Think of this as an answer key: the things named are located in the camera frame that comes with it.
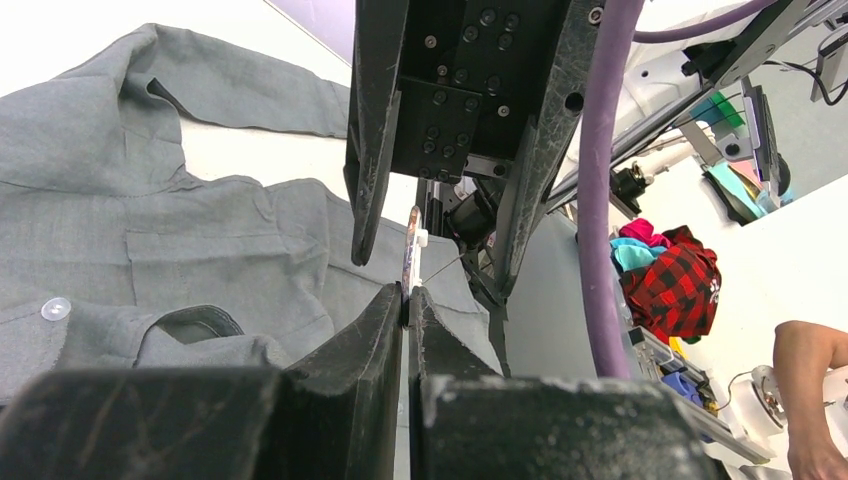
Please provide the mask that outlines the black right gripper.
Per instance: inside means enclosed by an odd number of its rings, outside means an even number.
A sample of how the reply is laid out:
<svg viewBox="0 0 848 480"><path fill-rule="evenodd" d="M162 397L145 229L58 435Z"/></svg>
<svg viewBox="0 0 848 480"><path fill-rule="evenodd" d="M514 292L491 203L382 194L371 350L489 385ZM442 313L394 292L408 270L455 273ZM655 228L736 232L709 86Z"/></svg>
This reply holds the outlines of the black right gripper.
<svg viewBox="0 0 848 480"><path fill-rule="evenodd" d="M455 183L468 156L512 160L518 150L494 259L495 290L510 296L577 127L581 109L567 99L585 95L600 25L592 16L604 8L590 0L355 3L343 168L354 265L371 258L391 169Z"/></svg>

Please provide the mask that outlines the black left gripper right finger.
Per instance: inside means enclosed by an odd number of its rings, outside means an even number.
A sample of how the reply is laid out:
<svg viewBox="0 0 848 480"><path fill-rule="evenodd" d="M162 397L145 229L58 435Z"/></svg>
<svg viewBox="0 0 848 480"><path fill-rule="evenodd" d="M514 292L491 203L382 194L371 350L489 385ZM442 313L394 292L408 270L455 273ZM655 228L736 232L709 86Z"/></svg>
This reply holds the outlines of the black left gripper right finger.
<svg viewBox="0 0 848 480"><path fill-rule="evenodd" d="M506 378L408 300L415 479L715 479L671 391L622 380Z"/></svg>

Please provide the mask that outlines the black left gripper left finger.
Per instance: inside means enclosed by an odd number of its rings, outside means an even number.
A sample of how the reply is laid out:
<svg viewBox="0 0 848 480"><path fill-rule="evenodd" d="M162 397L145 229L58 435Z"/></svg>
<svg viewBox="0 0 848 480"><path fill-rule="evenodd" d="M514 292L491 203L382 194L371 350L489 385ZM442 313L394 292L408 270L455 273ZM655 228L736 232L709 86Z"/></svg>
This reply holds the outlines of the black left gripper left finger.
<svg viewBox="0 0 848 480"><path fill-rule="evenodd" d="M402 290L287 369L47 374L1 417L5 479L389 479Z"/></svg>

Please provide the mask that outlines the grey button-up shirt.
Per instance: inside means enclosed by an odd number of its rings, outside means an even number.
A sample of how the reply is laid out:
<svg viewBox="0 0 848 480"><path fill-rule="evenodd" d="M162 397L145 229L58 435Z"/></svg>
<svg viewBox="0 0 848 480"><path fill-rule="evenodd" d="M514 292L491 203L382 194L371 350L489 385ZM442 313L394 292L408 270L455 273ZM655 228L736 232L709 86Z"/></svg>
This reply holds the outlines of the grey button-up shirt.
<svg viewBox="0 0 848 480"><path fill-rule="evenodd" d="M349 206L314 180L203 180L182 114L337 136L344 89L191 31L148 24L1 101L1 417L63 371L276 368L398 284L404 226L355 267ZM496 372L488 316L458 266L429 293Z"/></svg>

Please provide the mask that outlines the person forearm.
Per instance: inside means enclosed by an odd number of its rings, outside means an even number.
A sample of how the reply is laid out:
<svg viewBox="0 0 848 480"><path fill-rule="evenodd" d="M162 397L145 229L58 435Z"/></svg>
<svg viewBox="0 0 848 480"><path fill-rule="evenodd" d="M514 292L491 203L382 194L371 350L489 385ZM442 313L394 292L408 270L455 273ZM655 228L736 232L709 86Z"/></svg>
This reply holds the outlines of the person forearm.
<svg viewBox="0 0 848 480"><path fill-rule="evenodd" d="M847 365L847 334L788 321L775 329L773 369L788 420L794 479L845 479L847 460L834 444L824 410L825 374Z"/></svg>

